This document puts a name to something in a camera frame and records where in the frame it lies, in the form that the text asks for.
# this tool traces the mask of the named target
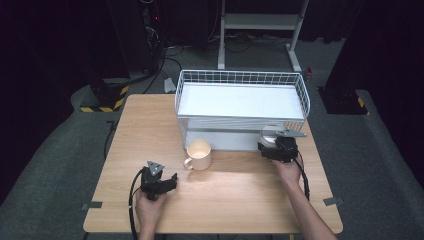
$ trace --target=mug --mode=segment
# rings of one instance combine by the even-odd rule
[[[189,158],[184,161],[186,169],[205,170],[211,165],[211,145],[205,139],[195,139],[187,147]]]

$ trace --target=white tray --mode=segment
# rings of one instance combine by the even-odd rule
[[[304,120],[292,85],[185,83],[177,116]]]

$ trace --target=wire basket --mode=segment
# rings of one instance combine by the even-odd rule
[[[301,131],[310,100],[299,73],[183,70],[175,111],[184,147],[196,138],[216,150],[257,150],[266,126]]]

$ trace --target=metal frame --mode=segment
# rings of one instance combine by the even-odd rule
[[[293,71],[300,72],[302,69],[300,67],[299,61],[297,60],[294,49],[299,37],[300,29],[302,28],[308,3],[309,0],[304,0],[300,9],[300,13],[296,15],[226,14],[225,0],[222,0],[218,69],[225,69],[225,29],[270,29],[294,31],[292,41],[290,44],[286,44],[286,49],[293,67]],[[237,24],[233,23],[234,20],[230,20],[229,17],[236,18]]]

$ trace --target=dark background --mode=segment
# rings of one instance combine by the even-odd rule
[[[72,8],[75,1],[71,0],[0,3],[0,76],[3,83],[0,96],[4,129],[1,134],[1,201],[44,139],[74,111],[70,103],[72,93],[89,84],[69,43],[65,22],[69,14],[92,16],[79,23],[93,29],[82,33],[85,39],[96,41],[90,54],[109,59],[107,62],[113,66],[100,67],[96,71],[106,71],[103,76],[127,74],[122,70],[125,68],[119,60],[122,53],[105,1],[92,2],[96,3],[93,8],[84,9]],[[168,22],[164,24],[171,39],[199,46],[207,42],[205,37],[209,34],[205,33],[212,31],[216,4],[220,6],[221,1],[157,2],[163,3],[164,12],[168,11]],[[347,38],[329,81],[331,86],[370,91],[395,143],[423,184],[419,176],[423,170],[424,149],[421,140],[424,84],[420,79],[423,26],[418,1],[365,1],[363,6],[362,2],[311,1],[300,39],[324,38],[331,42]],[[172,6],[174,14],[166,6]],[[280,9],[284,13],[297,12],[299,3],[227,1],[227,12],[280,13]],[[198,14],[204,12],[207,17],[199,18]],[[199,29],[207,32],[193,34]]]

